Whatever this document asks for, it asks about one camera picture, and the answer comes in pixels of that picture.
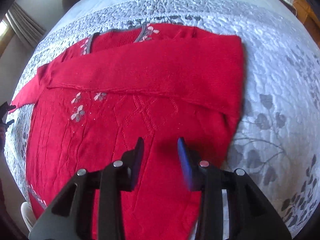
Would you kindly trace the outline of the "red knit sweater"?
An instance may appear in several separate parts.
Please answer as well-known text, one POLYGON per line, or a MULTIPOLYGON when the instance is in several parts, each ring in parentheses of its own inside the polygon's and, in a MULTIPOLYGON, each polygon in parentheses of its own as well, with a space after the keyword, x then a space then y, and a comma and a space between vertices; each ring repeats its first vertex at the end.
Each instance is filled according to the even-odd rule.
POLYGON ((26 152, 40 217, 81 168, 104 168, 145 142, 138 184, 121 195, 127 239, 187 239, 200 195, 183 181, 177 140, 220 166, 244 84, 241 38, 149 23, 93 34, 37 69, 12 103, 33 105, 26 152))

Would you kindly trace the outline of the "white grey floral quilt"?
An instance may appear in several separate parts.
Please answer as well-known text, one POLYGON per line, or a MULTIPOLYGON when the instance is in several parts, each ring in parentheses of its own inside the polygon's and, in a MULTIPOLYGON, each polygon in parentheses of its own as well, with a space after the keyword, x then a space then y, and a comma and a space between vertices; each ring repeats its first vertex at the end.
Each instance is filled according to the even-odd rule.
POLYGON ((146 22, 241 37, 245 107, 227 167, 252 176, 293 238, 309 231, 319 217, 319 48, 278 0, 82 0, 36 47, 16 90, 82 38, 146 22))

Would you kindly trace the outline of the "grey window curtain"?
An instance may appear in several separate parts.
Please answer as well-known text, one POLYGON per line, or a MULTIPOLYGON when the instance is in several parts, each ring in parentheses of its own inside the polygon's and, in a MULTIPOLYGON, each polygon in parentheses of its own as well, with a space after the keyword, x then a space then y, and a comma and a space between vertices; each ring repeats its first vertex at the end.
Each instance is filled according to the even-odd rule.
POLYGON ((13 31, 27 48, 36 48, 46 30, 33 20, 16 2, 5 14, 13 31))

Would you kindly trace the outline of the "wooden cabinet desk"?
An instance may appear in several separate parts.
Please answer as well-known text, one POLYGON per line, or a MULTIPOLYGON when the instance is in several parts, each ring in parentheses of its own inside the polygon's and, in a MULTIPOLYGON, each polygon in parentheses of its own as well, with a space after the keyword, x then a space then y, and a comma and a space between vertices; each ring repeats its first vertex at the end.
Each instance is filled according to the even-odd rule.
POLYGON ((297 11, 297 18, 304 25, 312 39, 319 47, 319 19, 311 9, 310 4, 306 0, 293 0, 293 6, 297 11))

